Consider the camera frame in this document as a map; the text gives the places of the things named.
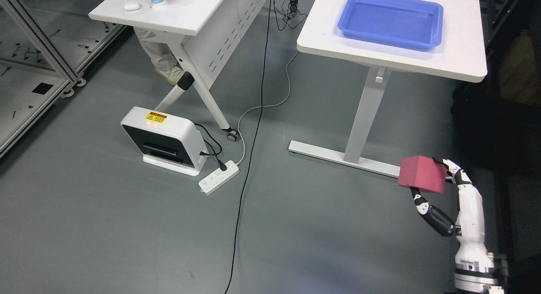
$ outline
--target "tabletop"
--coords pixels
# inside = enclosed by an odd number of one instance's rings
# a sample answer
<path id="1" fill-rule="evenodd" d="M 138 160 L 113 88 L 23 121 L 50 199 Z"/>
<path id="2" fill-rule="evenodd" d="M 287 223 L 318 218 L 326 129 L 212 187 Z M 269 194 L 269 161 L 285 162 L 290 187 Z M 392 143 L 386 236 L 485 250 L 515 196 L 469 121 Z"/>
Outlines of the tabletop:
<path id="1" fill-rule="evenodd" d="M 486 59 L 479 0 L 423 0 L 443 6 L 441 44 L 428 51 L 346 38 L 338 21 L 347 0 L 315 0 L 297 39 L 300 52 L 481 82 Z"/>
<path id="2" fill-rule="evenodd" d="M 137 1 L 141 8 L 125 11 L 124 5 Z M 104 0 L 89 13 L 91 19 L 151 30 L 197 35 L 224 0 L 166 0 L 153 6 L 149 0 Z"/>

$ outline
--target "power strip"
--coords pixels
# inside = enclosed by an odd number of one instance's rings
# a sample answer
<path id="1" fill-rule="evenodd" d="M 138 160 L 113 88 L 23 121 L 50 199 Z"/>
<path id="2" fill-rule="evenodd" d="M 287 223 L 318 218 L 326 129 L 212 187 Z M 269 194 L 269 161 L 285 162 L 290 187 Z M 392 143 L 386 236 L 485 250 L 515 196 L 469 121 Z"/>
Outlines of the power strip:
<path id="1" fill-rule="evenodd" d="M 227 161 L 226 166 L 227 169 L 225 171 L 222 171 L 220 167 L 218 167 L 217 170 L 199 181 L 201 192 L 205 193 L 205 195 L 209 195 L 230 180 L 234 175 L 238 174 L 238 166 L 233 161 Z"/>

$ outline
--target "white cable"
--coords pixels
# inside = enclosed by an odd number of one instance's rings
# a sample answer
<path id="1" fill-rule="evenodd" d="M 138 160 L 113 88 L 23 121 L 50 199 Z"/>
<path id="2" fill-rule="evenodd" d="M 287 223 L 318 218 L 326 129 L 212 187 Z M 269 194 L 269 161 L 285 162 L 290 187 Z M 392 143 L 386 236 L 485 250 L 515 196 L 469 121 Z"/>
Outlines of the white cable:
<path id="1" fill-rule="evenodd" d="M 287 91 L 287 96 L 284 100 L 282 100 L 282 102 L 279 102 L 277 104 L 274 104 L 274 105 L 264 105 L 263 108 L 267 108 L 267 107 L 276 107 L 276 106 L 280 106 L 282 105 L 285 101 L 287 101 L 287 99 L 290 97 L 290 94 L 291 94 L 291 81 L 290 81 L 290 74 L 287 72 L 287 69 L 288 67 L 290 66 L 290 63 L 295 59 L 295 57 L 297 56 L 297 54 L 299 54 L 299 52 L 297 51 L 295 53 L 295 55 L 290 59 L 290 61 L 287 63 L 286 65 L 286 76 L 287 76 L 287 88 L 288 88 L 288 91 Z M 245 113 L 243 113 L 241 116 L 240 116 L 240 119 L 238 119 L 238 123 L 237 123 L 237 131 L 238 131 L 238 136 L 240 137 L 240 140 L 242 141 L 242 157 L 240 158 L 240 160 L 235 163 L 236 165 L 239 165 L 243 160 L 244 160 L 244 156 L 246 154 L 246 144 L 244 143 L 244 138 L 242 138 L 242 133 L 240 131 L 240 121 L 242 121 L 242 118 L 247 114 L 249 113 L 250 111 L 253 111 L 254 109 L 260 109 L 261 106 L 256 106 L 256 107 L 252 107 L 251 109 L 248 109 L 247 111 L 245 111 Z"/>

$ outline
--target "person's leg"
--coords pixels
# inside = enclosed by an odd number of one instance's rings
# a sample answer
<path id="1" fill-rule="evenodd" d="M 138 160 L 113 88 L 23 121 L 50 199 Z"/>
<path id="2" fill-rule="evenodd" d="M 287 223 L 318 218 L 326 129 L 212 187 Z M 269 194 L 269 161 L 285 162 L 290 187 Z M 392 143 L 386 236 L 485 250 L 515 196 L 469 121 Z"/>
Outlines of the person's leg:
<path id="1" fill-rule="evenodd" d="M 164 77 L 168 83 L 175 85 L 184 71 L 178 67 L 176 58 L 166 44 L 149 41 L 154 33 L 142 28 L 134 27 L 135 35 L 141 43 L 141 47 L 147 53 L 150 61 L 156 68 L 157 74 Z"/>

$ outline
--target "warning label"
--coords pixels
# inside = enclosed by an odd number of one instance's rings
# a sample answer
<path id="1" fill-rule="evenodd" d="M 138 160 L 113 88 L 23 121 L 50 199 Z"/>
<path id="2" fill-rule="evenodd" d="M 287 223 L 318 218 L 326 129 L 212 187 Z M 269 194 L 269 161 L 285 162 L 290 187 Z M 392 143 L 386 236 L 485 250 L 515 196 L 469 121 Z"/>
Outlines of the warning label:
<path id="1" fill-rule="evenodd" d="M 156 112 L 151 112 L 147 115 L 147 117 L 145 117 L 145 119 L 150 120 L 150 121 L 155 121 L 158 123 L 163 123 L 166 120 L 166 117 L 167 117 L 166 115 L 159 114 Z"/>

